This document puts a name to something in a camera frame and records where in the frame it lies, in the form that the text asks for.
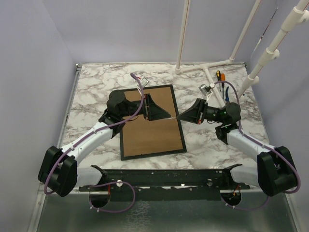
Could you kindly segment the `white PVC pipe stand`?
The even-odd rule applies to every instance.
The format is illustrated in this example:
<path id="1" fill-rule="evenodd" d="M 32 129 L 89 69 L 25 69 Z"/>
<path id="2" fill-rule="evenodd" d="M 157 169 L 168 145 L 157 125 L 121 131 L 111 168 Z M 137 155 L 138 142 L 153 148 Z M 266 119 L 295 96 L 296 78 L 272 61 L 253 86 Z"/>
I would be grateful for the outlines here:
<path id="1" fill-rule="evenodd" d="M 177 62 L 176 62 L 176 67 L 175 67 L 175 73 L 176 74 L 182 74 L 182 73 L 188 73 L 188 72 L 193 72 L 193 71 L 199 71 L 202 70 L 205 75 L 207 80 L 209 81 L 210 85 L 214 87 L 213 93 L 215 94 L 215 97 L 219 103 L 219 105 L 222 107 L 225 105 L 224 98 L 222 98 L 222 95 L 219 92 L 219 89 L 214 86 L 214 80 L 212 75 L 210 74 L 209 68 L 213 67 L 219 67 L 219 66 L 224 66 L 224 65 L 230 65 L 234 63 L 234 59 L 236 57 L 236 54 L 239 50 L 239 47 L 244 39 L 244 36 L 246 35 L 249 26 L 251 25 L 251 22 L 253 21 L 253 18 L 261 4 L 261 0 L 256 0 L 252 10 L 248 16 L 248 19 L 241 31 L 241 34 L 236 42 L 236 45 L 234 46 L 234 49 L 229 57 L 229 59 L 223 60 L 223 61 L 218 61 L 218 62 L 211 62 L 211 63 L 202 63 L 196 66 L 193 66 L 191 68 L 181 68 L 181 58 L 182 58 L 182 53 L 183 53 L 183 46 L 184 46 L 184 40 L 185 40 L 185 33 L 186 33 L 186 26 L 189 18 L 189 8 L 190 8 L 190 0 L 185 0 L 184 1 L 184 9 L 183 9 L 183 16 L 182 16 L 182 25 L 181 25 L 181 32 L 180 32 L 180 39 L 179 39 L 179 47 L 178 47 L 178 56 L 177 56 Z"/>

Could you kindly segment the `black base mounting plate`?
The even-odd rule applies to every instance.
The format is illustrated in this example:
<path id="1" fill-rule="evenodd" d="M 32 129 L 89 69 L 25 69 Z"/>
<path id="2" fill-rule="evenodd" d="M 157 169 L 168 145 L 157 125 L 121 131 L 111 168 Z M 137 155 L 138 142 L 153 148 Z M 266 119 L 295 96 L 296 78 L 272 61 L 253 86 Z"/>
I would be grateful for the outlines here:
<path id="1" fill-rule="evenodd" d="M 232 180 L 229 169 L 197 170 L 117 170 L 106 169 L 99 187 L 80 187 L 95 199 L 111 201 L 219 201 L 220 192 L 232 192 L 237 186 L 250 187 Z"/>

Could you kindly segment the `white PVC jointed pole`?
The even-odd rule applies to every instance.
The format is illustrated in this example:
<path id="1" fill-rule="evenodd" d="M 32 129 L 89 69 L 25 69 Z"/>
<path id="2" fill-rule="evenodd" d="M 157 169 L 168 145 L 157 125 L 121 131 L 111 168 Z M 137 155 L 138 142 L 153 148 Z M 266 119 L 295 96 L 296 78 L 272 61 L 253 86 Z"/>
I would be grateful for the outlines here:
<path id="1" fill-rule="evenodd" d="M 237 97 L 240 98 L 243 93 L 252 85 L 259 82 L 258 74 L 261 69 L 266 66 L 271 60 L 279 57 L 280 52 L 277 49 L 280 43 L 283 41 L 288 32 L 292 31 L 293 28 L 298 25 L 305 23 L 309 20 L 309 12 L 306 8 L 309 5 L 308 0 L 300 0 L 298 4 L 290 11 L 282 23 L 279 32 L 272 40 L 270 45 L 265 49 L 263 54 L 260 56 L 257 64 L 243 81 L 240 89 L 238 90 Z"/>

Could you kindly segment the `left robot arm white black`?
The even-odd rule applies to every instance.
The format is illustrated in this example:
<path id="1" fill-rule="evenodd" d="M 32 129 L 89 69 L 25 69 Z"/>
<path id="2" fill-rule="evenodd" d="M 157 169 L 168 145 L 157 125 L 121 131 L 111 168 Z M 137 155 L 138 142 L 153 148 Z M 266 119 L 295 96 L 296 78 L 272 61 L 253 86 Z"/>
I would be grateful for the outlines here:
<path id="1" fill-rule="evenodd" d="M 109 94 L 107 108 L 98 122 L 84 135 L 61 148 L 47 149 L 38 180 L 44 184 L 44 193 L 68 195 L 76 186 L 91 185 L 100 191 L 107 179 L 98 168 L 79 169 L 78 166 L 93 150 L 120 133 L 126 122 L 143 115 L 148 121 L 170 118 L 171 115 L 158 106 L 150 94 L 141 94 L 140 101 L 129 101 L 122 90 Z"/>

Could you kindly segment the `aluminium rail left edge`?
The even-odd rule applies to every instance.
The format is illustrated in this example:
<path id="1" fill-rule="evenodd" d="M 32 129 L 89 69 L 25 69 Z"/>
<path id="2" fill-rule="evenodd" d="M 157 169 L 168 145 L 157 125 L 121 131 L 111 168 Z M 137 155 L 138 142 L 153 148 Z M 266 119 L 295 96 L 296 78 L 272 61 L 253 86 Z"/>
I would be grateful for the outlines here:
<path id="1" fill-rule="evenodd" d="M 65 111 L 65 114 L 64 114 L 64 119 L 63 119 L 63 122 L 62 122 L 59 138 L 58 138 L 58 141 L 57 141 L 57 144 L 56 144 L 57 148 L 60 148 L 62 146 L 62 142 L 63 142 L 64 136 L 65 136 L 65 133 L 66 133 L 66 127 L 67 127 L 68 119 L 69 119 L 69 116 L 70 116 L 70 110 L 71 110 L 72 103 L 73 103 L 73 100 L 74 100 L 74 96 L 75 96 L 78 81 L 79 81 L 79 78 L 80 78 L 82 66 L 83 66 L 82 64 L 76 64 L 74 81 L 73 81 L 72 89 L 70 91 L 70 97 L 69 97 L 67 107 L 66 107 L 66 111 Z"/>

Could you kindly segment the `black picture frame brown backing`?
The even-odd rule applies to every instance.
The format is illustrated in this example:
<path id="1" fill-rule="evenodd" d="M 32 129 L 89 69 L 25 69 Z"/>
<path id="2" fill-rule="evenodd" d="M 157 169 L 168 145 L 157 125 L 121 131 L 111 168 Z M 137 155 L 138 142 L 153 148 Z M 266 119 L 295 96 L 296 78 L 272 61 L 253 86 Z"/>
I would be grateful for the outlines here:
<path id="1" fill-rule="evenodd" d="M 179 114 L 173 85 L 146 87 L 154 102 L 171 117 Z M 148 121 L 142 115 L 127 122 L 120 132 L 121 160 L 133 160 L 187 152 L 178 119 Z"/>

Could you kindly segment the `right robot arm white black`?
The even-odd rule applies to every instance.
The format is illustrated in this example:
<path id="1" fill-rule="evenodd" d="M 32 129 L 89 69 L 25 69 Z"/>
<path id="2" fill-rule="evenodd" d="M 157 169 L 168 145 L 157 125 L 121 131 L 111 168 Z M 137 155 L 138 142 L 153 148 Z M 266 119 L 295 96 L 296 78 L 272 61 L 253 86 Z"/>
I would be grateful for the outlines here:
<path id="1" fill-rule="evenodd" d="M 194 124 L 201 124 L 204 121 L 219 123 L 215 128 L 217 138 L 256 162 L 256 167 L 239 164 L 229 167 L 229 173 L 222 176 L 225 188 L 233 189 L 239 183 L 245 183 L 259 187 L 267 196 L 298 191 L 300 177 L 290 151 L 284 146 L 267 145 L 246 135 L 239 126 L 240 112 L 237 103 L 228 103 L 222 108 L 215 108 L 209 106 L 204 99 L 198 98 L 177 118 Z"/>

